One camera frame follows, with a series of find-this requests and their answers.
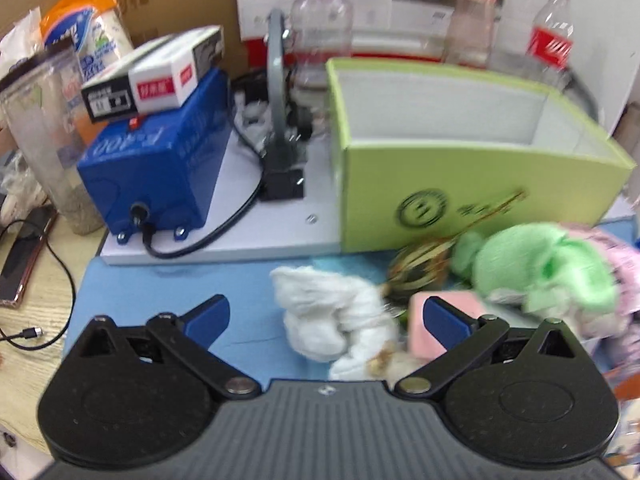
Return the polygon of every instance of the green plush toy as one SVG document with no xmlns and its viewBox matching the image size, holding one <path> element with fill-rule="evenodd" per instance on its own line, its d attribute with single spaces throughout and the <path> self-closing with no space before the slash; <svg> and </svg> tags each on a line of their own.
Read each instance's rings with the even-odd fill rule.
<svg viewBox="0 0 640 480">
<path fill-rule="evenodd" d="M 451 269 L 486 298 L 522 298 L 524 312 L 568 299 L 598 314 L 613 312 L 618 304 L 609 263 L 589 242 L 569 238 L 556 224 L 519 225 L 488 240 L 469 232 L 454 248 Z"/>
</svg>

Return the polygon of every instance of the blue metal box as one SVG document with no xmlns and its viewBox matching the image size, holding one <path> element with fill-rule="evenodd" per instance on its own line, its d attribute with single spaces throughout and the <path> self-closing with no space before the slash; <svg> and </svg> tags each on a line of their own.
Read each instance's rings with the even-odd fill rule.
<svg viewBox="0 0 640 480">
<path fill-rule="evenodd" d="M 87 149 L 78 171 L 120 243 L 139 230 L 132 206 L 176 239 L 203 227 L 231 131 L 227 107 L 228 80 L 215 69 L 182 108 L 110 124 Z"/>
</svg>

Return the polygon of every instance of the coca-cola bottle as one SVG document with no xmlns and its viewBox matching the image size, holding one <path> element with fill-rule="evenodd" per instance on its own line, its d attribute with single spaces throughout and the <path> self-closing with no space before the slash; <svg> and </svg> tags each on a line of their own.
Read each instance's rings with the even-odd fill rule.
<svg viewBox="0 0 640 480">
<path fill-rule="evenodd" d="M 571 49 L 574 23 L 571 0 L 549 0 L 536 16 L 529 42 L 529 55 L 536 61 L 531 78 L 560 88 L 565 81 Z"/>
</svg>

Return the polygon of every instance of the smartphone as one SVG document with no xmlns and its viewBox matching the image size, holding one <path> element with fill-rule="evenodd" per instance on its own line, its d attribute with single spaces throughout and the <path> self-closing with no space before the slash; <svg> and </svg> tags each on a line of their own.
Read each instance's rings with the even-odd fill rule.
<svg viewBox="0 0 640 480">
<path fill-rule="evenodd" d="M 52 205 L 31 211 L 27 220 L 49 233 L 58 212 Z M 0 271 L 0 306 L 18 308 L 38 254 L 44 245 L 41 231 L 23 224 Z"/>
</svg>

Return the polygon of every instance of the white cloth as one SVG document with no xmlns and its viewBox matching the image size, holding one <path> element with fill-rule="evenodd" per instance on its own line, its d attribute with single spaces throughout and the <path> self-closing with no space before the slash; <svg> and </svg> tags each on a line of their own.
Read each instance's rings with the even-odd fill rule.
<svg viewBox="0 0 640 480">
<path fill-rule="evenodd" d="M 398 326 L 372 283 L 312 267 L 280 267 L 271 279 L 296 352 L 318 362 L 335 361 L 330 380 L 373 379 L 367 363 L 386 343 L 398 340 Z"/>
</svg>

